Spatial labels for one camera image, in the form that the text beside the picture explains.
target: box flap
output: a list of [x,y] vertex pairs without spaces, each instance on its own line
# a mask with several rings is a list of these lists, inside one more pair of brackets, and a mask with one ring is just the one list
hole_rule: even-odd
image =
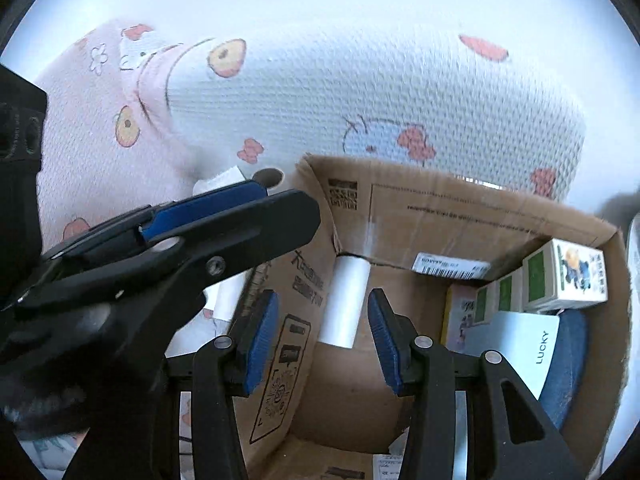
[[487,279],[549,238],[587,246],[616,228],[532,194],[492,189],[414,166],[308,155],[345,252],[411,269],[418,253],[483,260]]
[[262,383],[247,399],[234,398],[236,422],[247,469],[258,467],[282,442],[312,362],[334,268],[334,224],[322,189],[302,160],[285,176],[281,189],[300,189],[320,206],[321,224],[306,246],[260,266],[244,292],[248,308],[258,293],[273,289],[279,298],[278,332]]

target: blue fabric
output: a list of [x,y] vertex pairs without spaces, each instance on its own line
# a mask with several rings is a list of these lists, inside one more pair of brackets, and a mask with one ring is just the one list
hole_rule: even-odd
[[156,213],[151,225],[143,229],[142,235],[148,241],[185,224],[266,196],[267,190],[253,180],[223,187],[213,193],[198,195],[161,209]]
[[402,389],[402,379],[400,378],[400,356],[396,345],[391,338],[389,329],[386,326],[385,319],[380,311],[380,306],[373,294],[369,295],[369,303],[367,304],[367,315],[369,317],[369,325],[371,326],[371,334],[373,342],[378,352],[378,360],[382,368],[382,374],[385,377],[385,383],[391,387],[397,395]]
[[244,390],[249,395],[254,392],[258,384],[262,381],[262,372],[269,357],[271,341],[276,333],[277,324],[278,295],[274,292],[269,298],[269,304],[267,305],[267,309],[262,317],[247,356]]
[[559,318],[556,347],[540,393],[540,404],[558,430],[580,385],[589,343],[587,320],[581,310],[565,310]]

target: product box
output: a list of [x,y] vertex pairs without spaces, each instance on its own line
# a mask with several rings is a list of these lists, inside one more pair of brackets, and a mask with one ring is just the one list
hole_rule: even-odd
[[525,310],[582,308],[607,301],[601,250],[554,238],[522,262]]
[[449,350],[462,352],[465,347],[466,329],[474,323],[477,291],[474,286],[459,283],[453,283],[447,290],[440,344]]
[[490,323],[498,311],[498,283],[491,282],[481,286],[476,292],[476,311],[474,324]]
[[496,283],[498,284],[498,310],[522,312],[522,267],[496,280]]

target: white cylinder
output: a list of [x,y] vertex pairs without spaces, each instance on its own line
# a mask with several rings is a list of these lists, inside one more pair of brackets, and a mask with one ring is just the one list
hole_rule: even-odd
[[318,341],[353,348],[371,264],[357,256],[338,256]]

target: green label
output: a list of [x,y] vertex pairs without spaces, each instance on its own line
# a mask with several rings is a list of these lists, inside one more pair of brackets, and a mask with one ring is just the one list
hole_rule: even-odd
[[540,251],[529,259],[529,301],[545,297],[545,254]]
[[500,282],[500,299],[498,300],[498,310],[511,310],[511,278],[507,276]]
[[476,297],[476,323],[484,321],[484,311],[486,310],[486,289],[478,290]]
[[560,274],[558,274],[558,276],[560,276],[560,279],[558,280],[558,282],[560,282],[560,289],[564,290],[564,272],[562,272],[562,253],[560,251],[560,246],[556,246],[556,248],[558,249],[558,266],[560,267]]

